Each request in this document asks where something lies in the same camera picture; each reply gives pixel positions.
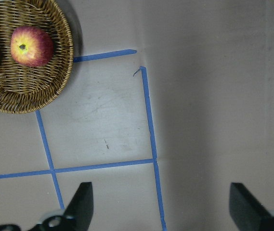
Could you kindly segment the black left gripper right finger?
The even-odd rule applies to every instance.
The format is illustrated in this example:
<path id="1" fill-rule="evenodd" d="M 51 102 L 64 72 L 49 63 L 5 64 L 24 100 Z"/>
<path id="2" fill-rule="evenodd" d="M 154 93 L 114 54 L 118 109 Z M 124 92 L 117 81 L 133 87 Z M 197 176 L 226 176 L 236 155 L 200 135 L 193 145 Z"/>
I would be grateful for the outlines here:
<path id="1" fill-rule="evenodd" d="M 229 213 L 240 231 L 274 231 L 274 215 L 242 183 L 230 184 Z"/>

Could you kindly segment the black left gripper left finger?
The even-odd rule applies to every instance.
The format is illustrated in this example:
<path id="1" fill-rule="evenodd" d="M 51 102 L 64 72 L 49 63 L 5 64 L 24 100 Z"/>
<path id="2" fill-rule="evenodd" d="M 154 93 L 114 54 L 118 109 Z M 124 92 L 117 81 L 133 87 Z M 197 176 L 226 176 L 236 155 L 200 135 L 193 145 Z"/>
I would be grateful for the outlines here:
<path id="1" fill-rule="evenodd" d="M 94 212 L 93 187 L 83 182 L 72 197 L 67 208 L 61 213 L 48 216 L 36 224 L 32 231 L 87 231 Z"/>

